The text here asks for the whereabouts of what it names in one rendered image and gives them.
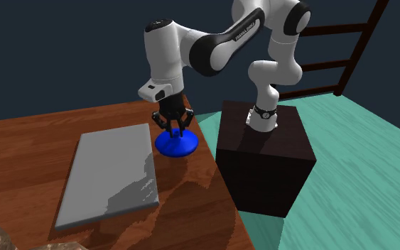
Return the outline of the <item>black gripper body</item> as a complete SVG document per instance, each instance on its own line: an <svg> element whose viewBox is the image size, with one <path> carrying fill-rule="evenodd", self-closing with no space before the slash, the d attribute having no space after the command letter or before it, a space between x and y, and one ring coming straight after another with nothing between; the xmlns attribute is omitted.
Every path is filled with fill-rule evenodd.
<svg viewBox="0 0 400 250"><path fill-rule="evenodd" d="M165 119L180 119L186 112L182 92L166 97L160 100L158 104L159 114Z"/></svg>

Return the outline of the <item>dark wooden ladder frame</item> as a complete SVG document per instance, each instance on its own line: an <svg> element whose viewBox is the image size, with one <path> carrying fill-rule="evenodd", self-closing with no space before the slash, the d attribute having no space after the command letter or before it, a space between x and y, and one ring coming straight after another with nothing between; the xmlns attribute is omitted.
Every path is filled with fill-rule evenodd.
<svg viewBox="0 0 400 250"><path fill-rule="evenodd" d="M317 94L325 94L329 92L332 92L337 97L341 96L388 3L389 0L377 0L366 23L339 24L334 26L311 26L305 28L301 32L301 37L326 36L343 33L361 33L361 35L349 59L302 65L304 72L344 67L345 69L336 85L327 85L323 87L302 89L292 92L283 92L280 93L279 99L294 99Z"/></svg>

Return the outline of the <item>blue dome lid with knob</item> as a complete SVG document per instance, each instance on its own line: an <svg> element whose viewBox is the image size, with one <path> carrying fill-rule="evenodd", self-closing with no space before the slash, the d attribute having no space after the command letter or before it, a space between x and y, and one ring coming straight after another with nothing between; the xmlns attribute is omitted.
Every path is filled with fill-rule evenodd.
<svg viewBox="0 0 400 250"><path fill-rule="evenodd" d="M155 140L155 147L158 152L171 158L181 158L190 155L198 147L198 137L189 130L172 129L172 136L167 131L158 135Z"/></svg>

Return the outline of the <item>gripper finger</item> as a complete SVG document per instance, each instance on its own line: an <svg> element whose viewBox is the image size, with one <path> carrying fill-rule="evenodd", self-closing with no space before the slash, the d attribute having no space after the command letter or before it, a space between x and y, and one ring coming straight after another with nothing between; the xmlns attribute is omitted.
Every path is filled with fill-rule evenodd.
<svg viewBox="0 0 400 250"><path fill-rule="evenodd" d="M154 122L161 128L164 129L169 133L169 136L173 137L172 127L171 127L171 120L168 119L166 121L162 120L161 115L158 111L152 113L151 118Z"/></svg>
<svg viewBox="0 0 400 250"><path fill-rule="evenodd" d="M183 137L184 130L189 127L193 117L194 111L192 109L185 108L186 118L185 120L182 119L182 116L178 117L178 127L180 131L180 136Z"/></svg>

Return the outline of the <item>grey flat board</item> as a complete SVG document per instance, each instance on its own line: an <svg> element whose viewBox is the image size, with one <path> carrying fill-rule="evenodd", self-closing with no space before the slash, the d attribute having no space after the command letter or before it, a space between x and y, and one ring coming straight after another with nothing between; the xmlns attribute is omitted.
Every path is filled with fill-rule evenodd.
<svg viewBox="0 0 400 250"><path fill-rule="evenodd" d="M80 137L55 229L158 205L149 125L90 132Z"/></svg>

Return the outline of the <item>brown wooden table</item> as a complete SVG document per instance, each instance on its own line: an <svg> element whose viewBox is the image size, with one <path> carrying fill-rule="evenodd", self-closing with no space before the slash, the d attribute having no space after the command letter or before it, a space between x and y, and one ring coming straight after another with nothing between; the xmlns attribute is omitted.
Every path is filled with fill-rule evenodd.
<svg viewBox="0 0 400 250"><path fill-rule="evenodd" d="M0 121L0 227L18 250L76 241L89 250L254 250L205 140L187 158L154 156L160 205L58 231L80 135L151 123L145 101Z"/></svg>

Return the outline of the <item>dark robot stand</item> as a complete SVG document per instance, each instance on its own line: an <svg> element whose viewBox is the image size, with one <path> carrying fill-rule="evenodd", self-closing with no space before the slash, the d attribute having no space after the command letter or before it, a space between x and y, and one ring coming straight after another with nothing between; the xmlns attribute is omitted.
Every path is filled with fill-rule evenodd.
<svg viewBox="0 0 400 250"><path fill-rule="evenodd" d="M297 108L280 106L278 128L258 132L245 123L252 104L222 104L216 164L238 210L286 217L315 154Z"/></svg>

